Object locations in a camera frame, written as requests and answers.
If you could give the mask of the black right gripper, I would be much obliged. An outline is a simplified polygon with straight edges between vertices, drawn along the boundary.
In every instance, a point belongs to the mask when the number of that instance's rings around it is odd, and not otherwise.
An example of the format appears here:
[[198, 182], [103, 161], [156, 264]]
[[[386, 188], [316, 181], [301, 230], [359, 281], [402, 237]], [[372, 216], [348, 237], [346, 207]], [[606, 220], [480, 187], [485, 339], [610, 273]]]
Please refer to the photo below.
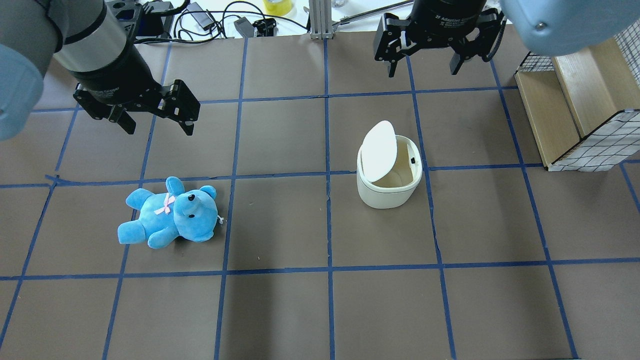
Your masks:
[[[374, 59], [386, 64], [389, 78], [400, 60], [423, 49], [451, 47], [453, 76], [475, 56], [487, 63], [501, 45], [506, 18], [494, 7], [483, 10], [485, 5], [486, 0], [415, 0], [407, 18], [384, 13], [375, 32]], [[473, 30], [477, 36], [468, 40]]]

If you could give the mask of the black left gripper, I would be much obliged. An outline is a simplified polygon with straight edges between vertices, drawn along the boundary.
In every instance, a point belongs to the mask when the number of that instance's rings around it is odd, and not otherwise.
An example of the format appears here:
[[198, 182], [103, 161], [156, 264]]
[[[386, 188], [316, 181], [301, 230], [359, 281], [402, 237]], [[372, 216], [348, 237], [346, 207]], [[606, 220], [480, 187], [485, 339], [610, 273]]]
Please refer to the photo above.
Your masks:
[[158, 84], [133, 44], [126, 44], [107, 66], [92, 71], [71, 71], [71, 75], [78, 80], [73, 98], [94, 120], [106, 119], [133, 135], [137, 123], [127, 109], [134, 109], [136, 104], [141, 104], [143, 109], [156, 109], [160, 104], [158, 117], [174, 121], [187, 136], [194, 134], [201, 103], [182, 79], [168, 86]]

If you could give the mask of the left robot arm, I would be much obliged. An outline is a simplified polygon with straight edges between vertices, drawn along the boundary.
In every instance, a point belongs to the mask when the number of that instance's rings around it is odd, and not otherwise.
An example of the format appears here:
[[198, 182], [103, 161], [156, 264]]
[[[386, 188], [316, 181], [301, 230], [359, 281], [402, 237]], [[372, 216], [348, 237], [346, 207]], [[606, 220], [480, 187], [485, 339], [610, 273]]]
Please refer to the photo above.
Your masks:
[[56, 60], [76, 80], [73, 98], [96, 120], [133, 134], [130, 112], [146, 112], [194, 132], [201, 103], [183, 80], [162, 85], [137, 44], [169, 43], [178, 7], [166, 1], [3, 0], [0, 23], [0, 136], [25, 127]]

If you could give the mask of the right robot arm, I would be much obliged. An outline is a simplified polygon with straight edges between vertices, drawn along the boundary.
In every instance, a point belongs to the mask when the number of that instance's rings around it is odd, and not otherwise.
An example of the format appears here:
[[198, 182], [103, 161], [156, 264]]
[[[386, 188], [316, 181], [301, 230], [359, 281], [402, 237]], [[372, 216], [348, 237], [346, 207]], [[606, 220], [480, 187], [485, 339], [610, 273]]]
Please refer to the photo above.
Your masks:
[[416, 0], [409, 16], [385, 13], [375, 32], [374, 60], [389, 77], [400, 60], [420, 50], [451, 48], [451, 75], [473, 57], [489, 62], [498, 52], [507, 22], [528, 50], [564, 56], [601, 43], [639, 18], [637, 0]]

